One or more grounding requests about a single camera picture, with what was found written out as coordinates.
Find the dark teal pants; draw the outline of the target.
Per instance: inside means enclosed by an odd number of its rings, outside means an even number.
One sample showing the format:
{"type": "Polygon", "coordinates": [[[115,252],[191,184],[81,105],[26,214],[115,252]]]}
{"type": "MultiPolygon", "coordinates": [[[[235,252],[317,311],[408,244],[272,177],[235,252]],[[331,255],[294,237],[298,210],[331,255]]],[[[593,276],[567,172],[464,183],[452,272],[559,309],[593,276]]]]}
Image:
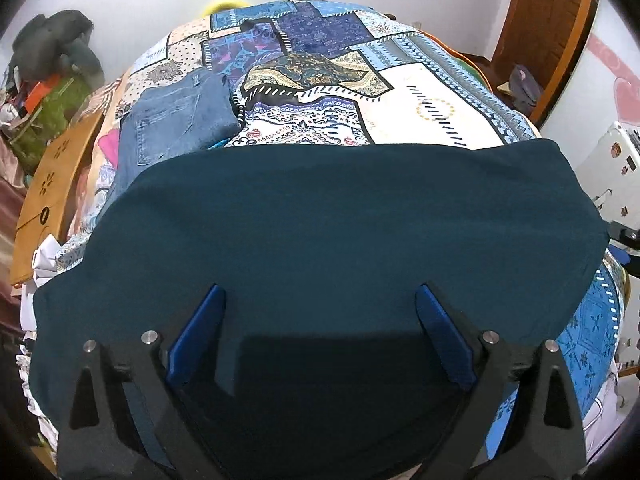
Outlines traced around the dark teal pants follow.
{"type": "Polygon", "coordinates": [[[35,296],[29,382],[50,421],[82,347],[163,332],[213,286],[216,340],[178,392],[238,479],[386,479],[432,452],[461,399],[414,296],[433,284],[512,344],[559,336],[606,225],[549,140],[255,145],[144,170],[81,263],[35,296]]]}

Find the silver white suitcase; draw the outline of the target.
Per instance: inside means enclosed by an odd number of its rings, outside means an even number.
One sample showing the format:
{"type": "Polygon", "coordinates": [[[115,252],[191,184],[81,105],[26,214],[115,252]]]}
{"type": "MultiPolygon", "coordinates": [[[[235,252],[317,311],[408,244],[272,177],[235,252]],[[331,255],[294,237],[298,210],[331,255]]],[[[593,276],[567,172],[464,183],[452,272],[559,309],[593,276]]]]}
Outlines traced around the silver white suitcase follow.
{"type": "Polygon", "coordinates": [[[639,229],[639,135],[613,122],[576,176],[605,221],[639,229]]]}

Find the grey backpack on floor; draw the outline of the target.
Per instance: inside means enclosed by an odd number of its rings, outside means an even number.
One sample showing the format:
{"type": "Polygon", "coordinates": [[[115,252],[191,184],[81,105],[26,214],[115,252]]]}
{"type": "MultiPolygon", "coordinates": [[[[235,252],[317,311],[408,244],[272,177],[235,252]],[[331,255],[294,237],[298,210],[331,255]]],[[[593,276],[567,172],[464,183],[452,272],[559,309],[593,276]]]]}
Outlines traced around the grey backpack on floor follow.
{"type": "Polygon", "coordinates": [[[510,73],[509,87],[514,107],[529,116],[542,96],[540,84],[524,65],[518,64],[510,73]]]}

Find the grey white crumpled cloth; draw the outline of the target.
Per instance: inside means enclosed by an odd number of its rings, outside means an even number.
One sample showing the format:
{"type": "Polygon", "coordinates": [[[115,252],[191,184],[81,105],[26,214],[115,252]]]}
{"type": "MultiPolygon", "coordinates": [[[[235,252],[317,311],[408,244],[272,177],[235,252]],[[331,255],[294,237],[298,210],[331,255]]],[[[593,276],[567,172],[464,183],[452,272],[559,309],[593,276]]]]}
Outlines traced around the grey white crumpled cloth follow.
{"type": "Polygon", "coordinates": [[[46,284],[58,274],[56,255],[60,249],[58,240],[52,234],[48,234],[32,254],[32,279],[37,287],[46,284]]]}

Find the tan plush blanket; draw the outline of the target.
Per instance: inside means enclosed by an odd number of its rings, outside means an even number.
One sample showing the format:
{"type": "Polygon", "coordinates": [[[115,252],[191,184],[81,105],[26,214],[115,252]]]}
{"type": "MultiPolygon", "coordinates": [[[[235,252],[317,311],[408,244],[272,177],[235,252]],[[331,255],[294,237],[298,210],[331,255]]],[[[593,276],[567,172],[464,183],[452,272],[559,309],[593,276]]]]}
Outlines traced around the tan plush blanket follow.
{"type": "Polygon", "coordinates": [[[96,136],[90,144],[91,152],[87,152],[81,159],[87,166],[80,172],[77,180],[75,200],[76,210],[70,232],[78,233],[85,229],[100,212],[105,202],[105,196],[111,187],[116,169],[105,159],[98,147],[98,139],[111,129],[119,130],[119,120],[116,118],[118,103],[127,87],[129,70],[122,76],[104,84],[92,92],[82,104],[77,113],[77,119],[86,119],[93,113],[100,113],[102,122],[96,129],[96,136]]]}

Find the pink curtain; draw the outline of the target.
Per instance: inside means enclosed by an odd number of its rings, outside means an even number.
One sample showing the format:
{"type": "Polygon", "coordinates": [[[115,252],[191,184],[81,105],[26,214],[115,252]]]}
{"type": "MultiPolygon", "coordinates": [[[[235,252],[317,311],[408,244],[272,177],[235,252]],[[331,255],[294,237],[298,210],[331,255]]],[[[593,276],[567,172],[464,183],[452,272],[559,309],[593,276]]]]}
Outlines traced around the pink curtain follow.
{"type": "Polygon", "coordinates": [[[20,298],[13,295],[10,270],[17,219],[26,196],[24,171],[9,145],[1,139],[1,328],[19,333],[20,298]]]}

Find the magenta cloth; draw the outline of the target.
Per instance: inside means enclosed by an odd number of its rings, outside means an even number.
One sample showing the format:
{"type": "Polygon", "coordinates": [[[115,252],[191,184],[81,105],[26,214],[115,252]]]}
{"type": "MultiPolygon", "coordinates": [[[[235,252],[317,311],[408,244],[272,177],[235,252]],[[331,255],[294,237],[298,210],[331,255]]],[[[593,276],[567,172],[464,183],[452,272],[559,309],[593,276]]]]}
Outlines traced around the magenta cloth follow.
{"type": "Polygon", "coordinates": [[[111,129],[104,136],[98,139],[98,147],[102,151],[105,159],[110,165],[116,169],[118,167],[118,150],[119,150],[119,130],[111,129]]]}

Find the folded blue denim jeans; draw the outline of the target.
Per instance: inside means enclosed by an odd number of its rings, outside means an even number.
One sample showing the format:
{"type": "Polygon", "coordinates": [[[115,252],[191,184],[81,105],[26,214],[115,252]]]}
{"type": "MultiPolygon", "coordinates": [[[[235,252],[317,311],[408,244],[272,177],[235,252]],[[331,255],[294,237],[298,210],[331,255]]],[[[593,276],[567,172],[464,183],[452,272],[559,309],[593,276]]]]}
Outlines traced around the folded blue denim jeans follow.
{"type": "Polygon", "coordinates": [[[239,131],[225,76],[198,68],[174,84],[145,89],[120,123],[118,166],[101,211],[144,170],[211,148],[239,131]]]}

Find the green bag with clutter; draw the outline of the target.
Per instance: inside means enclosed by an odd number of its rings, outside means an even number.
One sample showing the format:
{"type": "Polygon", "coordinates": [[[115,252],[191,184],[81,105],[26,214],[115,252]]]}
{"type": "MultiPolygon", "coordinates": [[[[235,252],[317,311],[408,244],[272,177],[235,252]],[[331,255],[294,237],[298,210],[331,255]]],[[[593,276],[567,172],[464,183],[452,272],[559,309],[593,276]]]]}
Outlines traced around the green bag with clutter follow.
{"type": "Polygon", "coordinates": [[[15,126],[1,128],[25,174],[36,171],[49,144],[66,130],[89,94],[90,87],[82,78],[62,78],[15,126]]]}

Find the grey stuffed toy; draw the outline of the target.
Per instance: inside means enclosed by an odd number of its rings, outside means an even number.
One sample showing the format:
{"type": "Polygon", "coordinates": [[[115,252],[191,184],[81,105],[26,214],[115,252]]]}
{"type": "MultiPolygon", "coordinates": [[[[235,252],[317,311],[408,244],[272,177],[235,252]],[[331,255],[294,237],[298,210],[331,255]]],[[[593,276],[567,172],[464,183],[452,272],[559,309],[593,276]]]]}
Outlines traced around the grey stuffed toy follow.
{"type": "Polygon", "coordinates": [[[93,21],[78,10],[63,10],[46,18],[38,14],[17,34],[8,70],[23,82],[34,84],[52,75],[79,76],[92,90],[105,76],[101,62],[89,47],[93,21]]]}

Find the yellow round object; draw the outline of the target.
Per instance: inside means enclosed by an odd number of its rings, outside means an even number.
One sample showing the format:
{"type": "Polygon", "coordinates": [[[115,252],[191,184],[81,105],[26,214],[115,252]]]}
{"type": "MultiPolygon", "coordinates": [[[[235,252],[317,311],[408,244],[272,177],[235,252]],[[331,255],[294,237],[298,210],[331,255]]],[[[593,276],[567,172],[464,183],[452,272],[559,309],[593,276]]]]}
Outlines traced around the yellow round object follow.
{"type": "Polygon", "coordinates": [[[250,6],[248,0],[208,0],[201,10],[201,16],[207,16],[222,11],[241,9],[250,6]]]}

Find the brown wooden door frame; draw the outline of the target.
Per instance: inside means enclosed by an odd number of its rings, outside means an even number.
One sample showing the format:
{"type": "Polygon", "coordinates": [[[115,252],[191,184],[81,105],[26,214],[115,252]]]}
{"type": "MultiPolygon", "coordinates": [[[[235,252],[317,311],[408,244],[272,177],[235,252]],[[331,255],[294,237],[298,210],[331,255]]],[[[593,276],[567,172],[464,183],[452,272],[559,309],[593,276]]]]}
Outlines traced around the brown wooden door frame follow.
{"type": "Polygon", "coordinates": [[[511,0],[490,66],[503,84],[515,68],[529,70],[541,88],[528,114],[541,126],[573,73],[598,0],[511,0]]]}

